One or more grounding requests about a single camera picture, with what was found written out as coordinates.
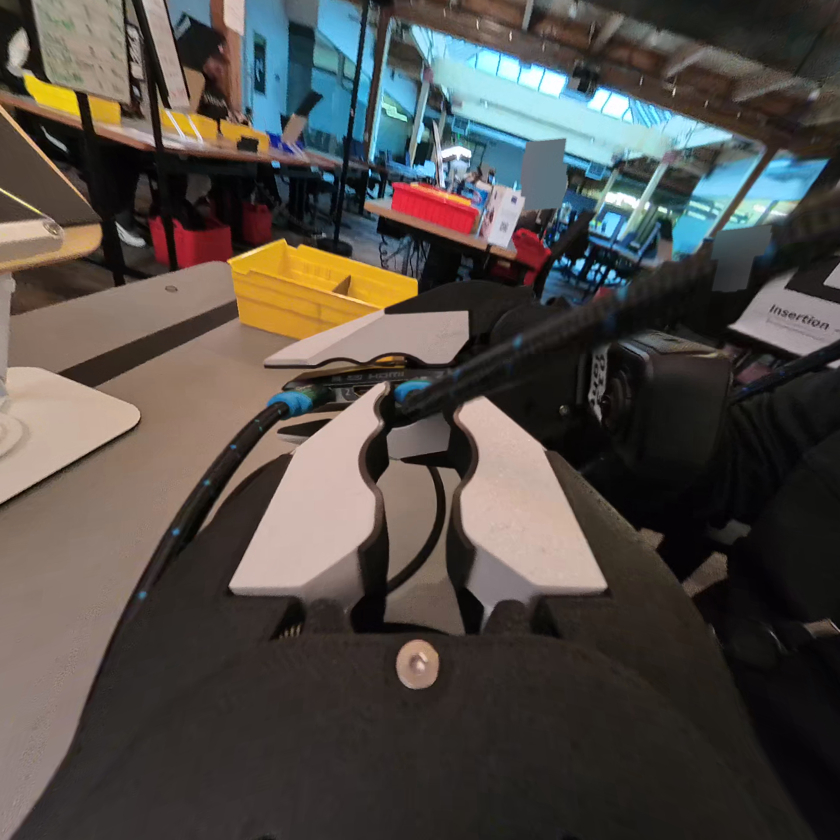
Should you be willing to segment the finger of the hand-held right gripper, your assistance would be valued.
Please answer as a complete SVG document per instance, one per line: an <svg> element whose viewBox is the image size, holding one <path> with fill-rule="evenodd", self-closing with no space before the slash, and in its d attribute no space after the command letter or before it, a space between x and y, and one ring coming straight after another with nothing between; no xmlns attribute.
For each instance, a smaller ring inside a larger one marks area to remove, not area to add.
<svg viewBox="0 0 840 840"><path fill-rule="evenodd" d="M469 340L467 311L376 311L301 339L264 360L266 368L319 368L402 356L427 366L452 362Z"/></svg>
<svg viewBox="0 0 840 840"><path fill-rule="evenodd" d="M338 415L316 415L314 419L301 423L283 425L279 429L279 437L286 443L300 445L336 417ZM391 460L408 461L443 455L448 451L450 435L451 426L441 415L394 427L386 439L388 456Z"/></svg>

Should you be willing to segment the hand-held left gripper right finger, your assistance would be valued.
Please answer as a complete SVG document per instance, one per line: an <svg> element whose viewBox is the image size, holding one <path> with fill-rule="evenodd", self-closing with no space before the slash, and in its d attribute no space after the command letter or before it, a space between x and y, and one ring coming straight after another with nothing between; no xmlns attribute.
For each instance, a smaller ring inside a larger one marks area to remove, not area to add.
<svg viewBox="0 0 840 840"><path fill-rule="evenodd" d="M607 593L545 447L485 397L456 409L450 427L459 483L446 568L465 632L479 633L502 602Z"/></svg>

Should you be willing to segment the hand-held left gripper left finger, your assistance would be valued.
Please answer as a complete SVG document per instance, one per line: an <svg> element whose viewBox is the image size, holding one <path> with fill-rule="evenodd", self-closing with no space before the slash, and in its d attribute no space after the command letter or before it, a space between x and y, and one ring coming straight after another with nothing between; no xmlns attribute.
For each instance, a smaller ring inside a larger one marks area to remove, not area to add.
<svg viewBox="0 0 840 840"><path fill-rule="evenodd" d="M381 599L389 562L379 478L391 387L378 384L297 447L228 588L242 596Z"/></svg>

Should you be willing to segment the hdmi switch box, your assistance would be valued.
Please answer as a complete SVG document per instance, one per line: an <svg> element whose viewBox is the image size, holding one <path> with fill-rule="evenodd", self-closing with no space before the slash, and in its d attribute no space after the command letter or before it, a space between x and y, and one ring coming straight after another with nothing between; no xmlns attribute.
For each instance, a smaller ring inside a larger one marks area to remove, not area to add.
<svg viewBox="0 0 840 840"><path fill-rule="evenodd" d="M282 386L283 392L305 388L323 389L328 399L322 405L344 405L353 403L373 386L386 383L392 388L404 382L435 382L448 373L448 367L426 367L419 364L378 363L324 366L304 370Z"/></svg>

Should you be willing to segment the braided hdmi cable green plug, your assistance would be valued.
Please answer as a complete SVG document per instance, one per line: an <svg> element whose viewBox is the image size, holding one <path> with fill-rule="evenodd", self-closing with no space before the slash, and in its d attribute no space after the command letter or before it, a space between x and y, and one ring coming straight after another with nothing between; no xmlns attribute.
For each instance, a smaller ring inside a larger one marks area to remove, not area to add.
<svg viewBox="0 0 840 840"><path fill-rule="evenodd" d="M95 681L99 680L117 642L125 635L127 627L138 615L163 573L194 540L216 500L259 441L279 422L308 415L329 400L329 389L323 385L304 385L279 392L273 395L267 405L237 431L216 456L187 495L152 552L114 627L94 678Z"/></svg>
<svg viewBox="0 0 840 840"><path fill-rule="evenodd" d="M735 245L719 246L717 236L689 258L664 263L649 276L578 308L550 314L424 388L397 391L402 415L416 421L453 411L519 385L551 364L573 361L576 354L642 329L665 326L697 308L707 294L747 289L753 261L768 246L747 245L754 228L732 232Z"/></svg>

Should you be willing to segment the wooden desk black legs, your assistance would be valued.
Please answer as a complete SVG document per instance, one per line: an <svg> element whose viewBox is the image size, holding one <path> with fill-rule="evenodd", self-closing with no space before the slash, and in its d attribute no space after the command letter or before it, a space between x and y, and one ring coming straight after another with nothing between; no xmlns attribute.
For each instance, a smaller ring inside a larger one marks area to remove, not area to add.
<svg viewBox="0 0 840 840"><path fill-rule="evenodd" d="M471 264L470 276L489 279L496 267L508 265L511 284L523 282L528 267L514 248L490 245L475 234L463 234L392 208L391 198L367 199L364 210L378 218L377 232L398 233L411 242L409 252L423 264L416 275L417 290L429 291L457 280L464 260Z"/></svg>

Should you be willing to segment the yellow plastic bin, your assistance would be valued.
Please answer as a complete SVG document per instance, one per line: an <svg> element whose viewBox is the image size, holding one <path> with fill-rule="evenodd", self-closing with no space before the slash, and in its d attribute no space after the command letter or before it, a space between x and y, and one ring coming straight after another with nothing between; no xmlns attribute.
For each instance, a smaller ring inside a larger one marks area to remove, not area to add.
<svg viewBox="0 0 840 840"><path fill-rule="evenodd" d="M239 320L294 340L417 294L417 280L281 239L231 258Z"/></svg>

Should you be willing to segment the red plastic bin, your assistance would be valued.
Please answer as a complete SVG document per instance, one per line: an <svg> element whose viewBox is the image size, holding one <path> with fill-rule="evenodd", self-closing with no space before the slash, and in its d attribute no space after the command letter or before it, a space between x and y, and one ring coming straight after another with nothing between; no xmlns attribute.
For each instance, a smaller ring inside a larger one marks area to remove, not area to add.
<svg viewBox="0 0 840 840"><path fill-rule="evenodd" d="M464 235L477 231L480 216L468 198L417 182L393 184L392 210Z"/></svg>

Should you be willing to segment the printed task sign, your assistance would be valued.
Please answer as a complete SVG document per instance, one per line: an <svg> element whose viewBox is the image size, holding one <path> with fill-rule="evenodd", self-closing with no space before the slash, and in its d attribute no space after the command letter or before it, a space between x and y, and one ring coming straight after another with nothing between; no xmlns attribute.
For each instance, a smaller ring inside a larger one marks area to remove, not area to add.
<svg viewBox="0 0 840 840"><path fill-rule="evenodd" d="M728 328L740 337L798 356L838 341L838 256L775 276Z"/></svg>

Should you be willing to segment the office chair red cover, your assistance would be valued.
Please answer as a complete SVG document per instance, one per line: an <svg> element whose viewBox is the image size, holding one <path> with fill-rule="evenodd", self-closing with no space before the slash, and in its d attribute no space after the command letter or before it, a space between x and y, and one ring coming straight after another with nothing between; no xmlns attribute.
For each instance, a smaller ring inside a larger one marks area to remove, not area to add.
<svg viewBox="0 0 840 840"><path fill-rule="evenodd" d="M585 255L593 216L592 211L579 213L551 247L545 246L537 235L530 231L519 230L514 234L517 261L528 268L522 284L532 289L537 300L541 300L546 280L558 261L567 259L573 264Z"/></svg>

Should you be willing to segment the white printed box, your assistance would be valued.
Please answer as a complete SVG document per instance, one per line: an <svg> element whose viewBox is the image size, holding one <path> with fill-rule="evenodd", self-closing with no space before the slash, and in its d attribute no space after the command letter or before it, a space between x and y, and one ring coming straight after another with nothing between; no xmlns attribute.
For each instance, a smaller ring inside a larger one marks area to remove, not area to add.
<svg viewBox="0 0 840 840"><path fill-rule="evenodd" d="M493 185L485 204L478 237L507 249L524 208L524 196L506 185Z"/></svg>

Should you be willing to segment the red floor bin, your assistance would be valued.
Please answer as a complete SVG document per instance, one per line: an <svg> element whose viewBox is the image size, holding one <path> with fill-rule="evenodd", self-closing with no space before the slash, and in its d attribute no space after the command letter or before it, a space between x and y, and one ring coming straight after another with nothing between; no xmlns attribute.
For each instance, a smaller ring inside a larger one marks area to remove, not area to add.
<svg viewBox="0 0 840 840"><path fill-rule="evenodd" d="M169 265L169 252L165 231L160 217L149 219L150 235L155 261L163 266ZM205 219L205 228L191 230L173 220L175 251L178 266L188 268L210 261L228 261L234 256L230 227L213 217Z"/></svg>
<svg viewBox="0 0 840 840"><path fill-rule="evenodd" d="M243 202L241 208L241 235L245 243L262 246L272 240L272 211L263 203Z"/></svg>

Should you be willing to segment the black floor pole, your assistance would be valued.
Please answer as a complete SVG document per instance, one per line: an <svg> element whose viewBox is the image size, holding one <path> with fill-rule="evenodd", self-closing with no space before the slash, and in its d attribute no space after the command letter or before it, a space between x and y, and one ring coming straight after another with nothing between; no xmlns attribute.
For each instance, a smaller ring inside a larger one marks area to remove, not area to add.
<svg viewBox="0 0 840 840"><path fill-rule="evenodd" d="M371 10L371 1L363 1L360 16L360 34L358 37L357 52L354 62L353 84L350 94L350 110L349 118L346 127L346 132L343 140L343 158L339 173L339 190L337 195L336 207L333 212L333 230L332 238L327 242L327 251L334 255L344 258L352 257L353 249L350 242L341 238L343 209L345 193L347 190L347 181L350 171L350 157L351 147L353 144L353 131L355 123L355 115L358 104L359 89L361 85L362 63L364 57L364 43L366 39L366 30L368 25L368 18Z"/></svg>

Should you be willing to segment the wooden board white stand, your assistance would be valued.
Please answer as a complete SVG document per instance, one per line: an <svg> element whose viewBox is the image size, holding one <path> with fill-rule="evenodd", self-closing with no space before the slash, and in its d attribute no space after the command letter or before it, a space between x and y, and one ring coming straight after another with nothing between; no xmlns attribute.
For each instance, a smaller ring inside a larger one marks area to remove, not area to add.
<svg viewBox="0 0 840 840"><path fill-rule="evenodd" d="M14 273L88 256L102 226L78 190L2 109L1 502L133 430L140 410L63 375L10 366Z"/></svg>

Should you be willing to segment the small yellow parts bin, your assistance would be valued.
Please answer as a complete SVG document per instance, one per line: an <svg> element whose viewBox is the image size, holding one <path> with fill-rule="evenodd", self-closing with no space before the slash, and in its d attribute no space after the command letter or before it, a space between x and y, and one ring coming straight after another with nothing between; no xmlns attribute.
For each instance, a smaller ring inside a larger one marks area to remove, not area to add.
<svg viewBox="0 0 840 840"><path fill-rule="evenodd" d="M159 109L161 130L191 142L215 142L219 134L217 121L200 114Z"/></svg>
<svg viewBox="0 0 840 840"><path fill-rule="evenodd" d="M28 94L38 105L61 111L77 118L81 117L77 93L75 91L39 80L35 75L28 72L24 74L24 85ZM121 125L122 110L118 102L97 98L88 94L87 100L94 123Z"/></svg>

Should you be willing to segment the long wooden table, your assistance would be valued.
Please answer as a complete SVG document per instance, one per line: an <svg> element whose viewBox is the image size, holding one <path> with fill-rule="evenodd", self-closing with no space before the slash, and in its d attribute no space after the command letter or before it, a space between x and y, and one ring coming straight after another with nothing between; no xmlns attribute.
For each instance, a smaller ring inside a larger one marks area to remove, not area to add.
<svg viewBox="0 0 840 840"><path fill-rule="evenodd" d="M54 108L43 107L33 99L21 98L13 93L2 91L1 102L5 107L27 112L40 119L60 123L69 129L82 129L81 118L77 115ZM137 151L153 152L155 148L151 126L145 125L143 122L140 124L140 128L125 128L122 125L94 121L93 130L100 139L128 146ZM317 154L310 151L289 154L277 149L249 152L237 149L235 143L226 138L198 142L197 140L188 141L187 139L179 139L170 133L162 133L161 137L163 152L185 158L191 157L208 161L230 161L242 164L261 163L273 165L277 163L278 165L284 166L318 168L324 172L342 171L342 161L326 154Z"/></svg>

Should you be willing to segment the handwritten whiteboard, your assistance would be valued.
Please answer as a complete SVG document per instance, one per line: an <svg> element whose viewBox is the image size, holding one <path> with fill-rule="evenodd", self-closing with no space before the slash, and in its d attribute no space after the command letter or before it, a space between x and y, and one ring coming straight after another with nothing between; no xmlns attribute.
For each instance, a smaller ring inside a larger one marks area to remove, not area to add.
<svg viewBox="0 0 840 840"><path fill-rule="evenodd" d="M151 53L152 75L164 106L185 112L190 99L166 1L140 1L143 38Z"/></svg>
<svg viewBox="0 0 840 840"><path fill-rule="evenodd" d="M32 1L29 5L50 83L130 103L124 1Z"/></svg>

